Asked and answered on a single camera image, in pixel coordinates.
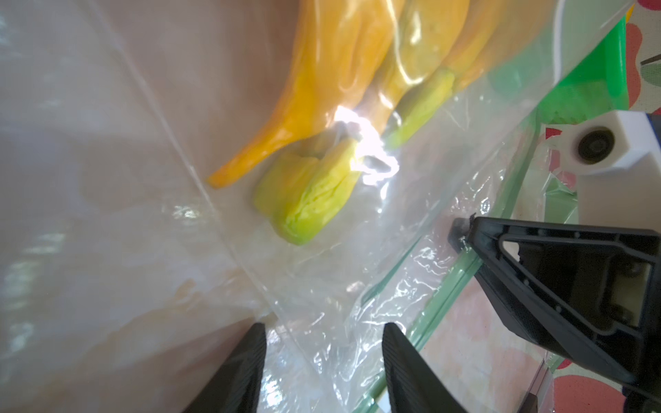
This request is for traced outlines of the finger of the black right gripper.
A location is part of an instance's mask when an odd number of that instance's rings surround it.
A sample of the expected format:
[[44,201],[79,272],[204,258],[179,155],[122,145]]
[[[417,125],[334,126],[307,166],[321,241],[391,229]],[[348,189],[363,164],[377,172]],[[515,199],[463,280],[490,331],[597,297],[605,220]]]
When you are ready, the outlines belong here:
[[617,382],[660,378],[660,236],[472,216],[449,242],[518,337]]

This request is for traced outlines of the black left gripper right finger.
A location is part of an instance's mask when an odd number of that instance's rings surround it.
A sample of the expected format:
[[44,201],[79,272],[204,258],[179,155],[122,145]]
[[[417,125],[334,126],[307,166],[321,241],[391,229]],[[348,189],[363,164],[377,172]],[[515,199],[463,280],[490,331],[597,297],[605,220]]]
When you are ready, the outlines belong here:
[[384,325],[381,348],[392,412],[466,412],[395,323]]

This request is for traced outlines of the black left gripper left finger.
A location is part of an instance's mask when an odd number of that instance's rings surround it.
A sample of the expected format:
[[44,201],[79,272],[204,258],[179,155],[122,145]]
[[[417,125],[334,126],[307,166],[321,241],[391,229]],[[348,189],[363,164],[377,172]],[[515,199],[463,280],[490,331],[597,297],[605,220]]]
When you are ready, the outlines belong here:
[[257,412],[266,354],[265,324],[254,323],[183,412]]

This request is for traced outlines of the bananas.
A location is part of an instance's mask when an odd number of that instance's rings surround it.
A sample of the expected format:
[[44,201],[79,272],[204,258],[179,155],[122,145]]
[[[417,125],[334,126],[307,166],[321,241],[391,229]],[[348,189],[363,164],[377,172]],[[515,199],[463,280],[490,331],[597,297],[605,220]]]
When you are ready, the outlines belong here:
[[387,182],[392,153],[452,96],[535,36],[533,1],[227,1],[223,41],[239,59],[208,177],[225,189],[268,163],[222,220],[234,239],[378,232],[359,183]]

